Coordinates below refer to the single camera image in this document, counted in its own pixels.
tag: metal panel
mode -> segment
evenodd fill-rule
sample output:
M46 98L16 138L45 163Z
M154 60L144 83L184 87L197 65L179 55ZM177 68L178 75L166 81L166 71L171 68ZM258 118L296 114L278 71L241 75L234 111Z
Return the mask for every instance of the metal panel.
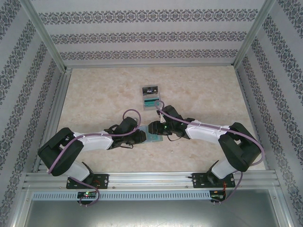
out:
M239 191L225 204L190 201L32 201L27 227L276 227L267 191Z
M273 203L277 220L281 227L294 227L282 189L269 190L271 202Z
M75 201L77 192L35 192L33 201ZM159 201L159 200L210 200L209 191L161 191L161 192L100 192L101 201Z
M10 223L11 227L24 226L32 202L32 196L32 192L21 192L12 222Z

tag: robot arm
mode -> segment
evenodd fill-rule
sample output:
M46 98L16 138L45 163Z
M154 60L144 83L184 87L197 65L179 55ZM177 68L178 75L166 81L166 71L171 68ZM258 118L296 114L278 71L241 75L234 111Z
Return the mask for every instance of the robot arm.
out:
M125 134L131 132L137 127L137 122L133 118L126 117L120 125L113 125L109 129L105 129L96 135L86 137L82 133L72 132L69 128L63 128L58 131L46 144L44 144L38 151L38 155L45 163L47 168L51 168L62 149L74 138L84 136L75 140L64 152L58 162L52 169L53 176L66 174L79 181L90 184L93 172L84 164L75 161L80 152L96 149L114 149L121 147L122 144L133 146L134 144L142 143L146 140L145 132L137 129L134 133L122 136L103 136L102 134Z
M183 120L175 108L170 105L164 107L162 111L172 117ZM231 126L215 126L215 128L218 129L212 129L199 126L200 124L203 124L193 118L186 118L184 121L194 123L197 126L172 120L159 111L158 114L160 115L161 121L152 122L149 125L149 133L167 136L174 133L178 137L205 140L221 146L225 158L215 162L211 166L205 175L205 178L202 179L204 182L216 183L230 173L236 171L245 172L261 153L259 147L252 141L222 130L230 129L253 138L247 129L240 123L236 122Z

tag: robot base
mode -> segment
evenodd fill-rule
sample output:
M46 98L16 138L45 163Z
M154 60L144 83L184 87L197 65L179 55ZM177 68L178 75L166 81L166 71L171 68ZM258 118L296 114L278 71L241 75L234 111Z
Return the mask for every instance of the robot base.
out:
M98 189L107 189L108 186L108 174L94 174L91 186L98 188ZM67 179L66 183L67 189L91 189L90 187L87 187L85 185L82 185L78 182L75 182L71 178Z
M215 184L208 181L203 181L206 173L193 173L191 178L193 179L194 188L221 188L226 184L226 188L234 188L236 186L233 174L228 174L225 178L218 180Z

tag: marble floor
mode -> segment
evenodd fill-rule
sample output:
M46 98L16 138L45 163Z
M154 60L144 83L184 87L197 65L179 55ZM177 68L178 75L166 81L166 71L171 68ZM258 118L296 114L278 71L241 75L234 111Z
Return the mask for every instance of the marble floor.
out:
M183 118L216 125L240 122L253 134L233 66L74 69L58 130L101 131L120 124L130 108L141 113L142 125L157 121L156 111L143 111L141 88L150 84L159 86L161 99ZM80 153L77 160L94 172L162 172L205 171L222 157L218 145L187 139L170 142L163 137L162 142L133 149ZM251 169L265 167L261 163Z

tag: striped damask wallpaper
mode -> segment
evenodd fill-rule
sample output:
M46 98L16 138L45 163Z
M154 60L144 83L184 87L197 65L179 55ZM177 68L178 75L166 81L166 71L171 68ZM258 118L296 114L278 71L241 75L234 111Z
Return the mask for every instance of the striped damask wallpaper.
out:
M61 72L17 0L0 0L0 227L31 172Z
M303 226L303 0L277 0L237 69L267 164Z
M264 0L32 1L68 66L232 63Z

